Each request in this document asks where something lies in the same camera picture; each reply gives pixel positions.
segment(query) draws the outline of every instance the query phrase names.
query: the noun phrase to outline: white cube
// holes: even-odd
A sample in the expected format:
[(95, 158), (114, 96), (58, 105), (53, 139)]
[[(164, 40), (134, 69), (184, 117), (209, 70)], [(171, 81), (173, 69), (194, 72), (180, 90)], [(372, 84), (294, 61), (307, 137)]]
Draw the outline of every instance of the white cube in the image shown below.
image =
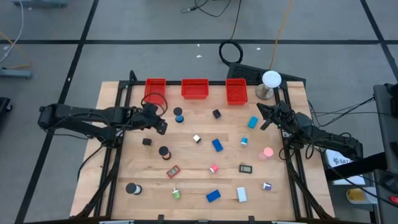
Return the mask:
[(199, 143), (200, 141), (201, 141), (201, 138), (199, 137), (199, 135), (195, 135), (194, 137), (193, 137), (193, 140), (196, 142), (196, 143)]
[(238, 187), (236, 190), (238, 191), (238, 199), (239, 199), (239, 202), (245, 202), (245, 201), (247, 201), (247, 199), (246, 199), (246, 192), (244, 191), (244, 187)]

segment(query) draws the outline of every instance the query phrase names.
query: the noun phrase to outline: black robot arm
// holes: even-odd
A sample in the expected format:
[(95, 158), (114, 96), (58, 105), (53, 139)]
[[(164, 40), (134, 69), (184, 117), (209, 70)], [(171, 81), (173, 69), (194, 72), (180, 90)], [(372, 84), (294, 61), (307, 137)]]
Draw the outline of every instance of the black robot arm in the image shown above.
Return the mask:
[[(51, 104), (40, 107), (38, 124), (45, 131), (65, 128), (96, 137), (104, 146), (114, 147), (120, 131), (155, 128), (159, 134), (165, 134), (167, 123), (156, 115), (156, 111), (157, 106), (152, 103), (145, 103), (142, 108), (116, 106), (104, 110)], [(87, 122), (100, 122), (106, 126), (98, 127)]]
[(298, 149), (304, 144), (331, 149), (340, 152), (343, 156), (357, 161), (363, 156), (362, 144), (351, 136), (342, 136), (328, 133), (313, 125), (312, 120), (302, 113), (295, 113), (285, 102), (277, 106), (257, 104), (265, 123), (261, 126), (265, 130), (274, 123), (292, 137), (291, 145)]

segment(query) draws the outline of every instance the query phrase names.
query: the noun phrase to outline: gray floor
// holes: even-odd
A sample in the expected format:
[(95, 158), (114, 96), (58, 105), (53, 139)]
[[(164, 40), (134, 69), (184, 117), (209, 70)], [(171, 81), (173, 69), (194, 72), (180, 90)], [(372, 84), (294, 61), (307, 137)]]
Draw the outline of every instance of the gray floor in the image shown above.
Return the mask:
[[(22, 39), (78, 40), (92, 0), (69, 0), (65, 9), (25, 10)], [(231, 35), (238, 1), (225, 14), (212, 18), (199, 11), (181, 14), (193, 1), (100, 0), (88, 39), (227, 39)], [(394, 0), (367, 1), (385, 39), (398, 39)], [(218, 12), (225, 0), (210, 2)], [(236, 28), (237, 39), (274, 39), (288, 0), (243, 1)], [(0, 29), (15, 37), (20, 10), (0, 1)], [(294, 1), (283, 39), (376, 40), (360, 1)], [(0, 79), (0, 96), (10, 97), (14, 110), (0, 134), (0, 222), (12, 223), (41, 150), (45, 133), (37, 126), (39, 106), (55, 103), (72, 62), (76, 45), (20, 45), (33, 60), (31, 80)], [(267, 68), (273, 45), (244, 44), (243, 64)], [(398, 45), (389, 45), (398, 58)], [(225, 47), (228, 60), (236, 50)], [(1, 66), (25, 63), (17, 51)], [(207, 77), (224, 80), (228, 68), (218, 57), (217, 44), (85, 45), (68, 92), (66, 104), (94, 107), (101, 82), (128, 78), (165, 77), (179, 80)], [(274, 69), (307, 79), (308, 99), (316, 111), (331, 111), (360, 103), (373, 94), (372, 86), (395, 83), (380, 45), (279, 45)], [(370, 103), (359, 111), (375, 111)], [(320, 119), (324, 123), (331, 117)], [(325, 128), (350, 132), (364, 144), (366, 156), (382, 151), (377, 116), (345, 116)], [(54, 137), (26, 221), (67, 218), (76, 188), (76, 172), (86, 142)], [(369, 221), (368, 212), (353, 208), (342, 197), (346, 187), (330, 187), (336, 216)]]

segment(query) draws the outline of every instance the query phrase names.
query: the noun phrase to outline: red plastic basket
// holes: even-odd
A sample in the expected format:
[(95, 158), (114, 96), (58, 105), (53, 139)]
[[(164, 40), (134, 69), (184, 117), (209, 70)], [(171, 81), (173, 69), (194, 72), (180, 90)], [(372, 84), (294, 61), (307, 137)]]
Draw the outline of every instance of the red plastic basket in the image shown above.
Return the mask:
[(226, 99), (229, 105), (243, 105), (248, 102), (248, 91), (244, 78), (226, 79)]
[[(165, 97), (166, 79), (165, 78), (148, 78), (145, 83), (145, 96), (149, 93), (159, 93)], [(164, 104), (163, 98), (157, 94), (149, 95), (145, 98), (146, 102)]]
[(209, 80), (206, 78), (183, 79), (181, 95), (185, 99), (205, 99), (209, 95)]

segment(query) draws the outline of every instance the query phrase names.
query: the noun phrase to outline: wooden table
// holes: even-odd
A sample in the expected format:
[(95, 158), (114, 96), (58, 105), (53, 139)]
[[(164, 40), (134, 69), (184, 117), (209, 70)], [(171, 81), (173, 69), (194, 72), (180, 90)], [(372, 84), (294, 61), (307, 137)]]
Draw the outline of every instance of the wooden table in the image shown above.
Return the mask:
[[(102, 84), (97, 108), (114, 106), (117, 86), (118, 82)], [(288, 86), (293, 109), (310, 117), (303, 83), (289, 82)], [(144, 88), (144, 85), (133, 86), (131, 105), (139, 105)], [(286, 164), (277, 155), (282, 148), (280, 131), (273, 124), (265, 131), (259, 129), (263, 122), (256, 103), (274, 105), (275, 99), (260, 100), (254, 91), (256, 86), (247, 88), (245, 105), (228, 106), (225, 86), (209, 86), (210, 94), (205, 100), (184, 100), (181, 86), (167, 86), (169, 109), (164, 119), (169, 126), (166, 134), (161, 136), (153, 129), (125, 134), (112, 218), (156, 220), (163, 214), (166, 220), (247, 220), (249, 215), (254, 215), (256, 220), (295, 220)], [(183, 109), (184, 122), (180, 124), (173, 115), (177, 106)], [(215, 109), (221, 112), (221, 119), (213, 117)], [(259, 118), (255, 129), (248, 128), (251, 116)], [(199, 144), (192, 138), (196, 134), (202, 138)], [(248, 138), (246, 147), (240, 145), (242, 137)], [(152, 139), (152, 145), (142, 145), (143, 138)], [(216, 152), (211, 143), (216, 138), (224, 147), (221, 152)], [(160, 146), (169, 148), (171, 160), (161, 158)], [(258, 155), (267, 146), (274, 149), (274, 156), (260, 161)], [(97, 140), (89, 140), (85, 158), (98, 147)], [(98, 189), (104, 152), (92, 158), (81, 171), (71, 215), (78, 213)], [(213, 164), (220, 169), (209, 174)], [(253, 173), (238, 172), (240, 164), (253, 166)], [(174, 165), (182, 171), (170, 179), (166, 172)], [(303, 166), (309, 190), (326, 212), (334, 216), (319, 153), (314, 153), (309, 160), (303, 158)], [(130, 182), (142, 186), (140, 195), (126, 193), (125, 186)], [(264, 182), (272, 184), (271, 191), (262, 189)], [(180, 191), (178, 200), (173, 199), (174, 187)], [(237, 187), (246, 189), (247, 202), (238, 202)], [(209, 203), (206, 194), (216, 189), (221, 198)], [(297, 192), (304, 217), (302, 194), (298, 188)], [(108, 192), (104, 194), (101, 214), (107, 199)]]

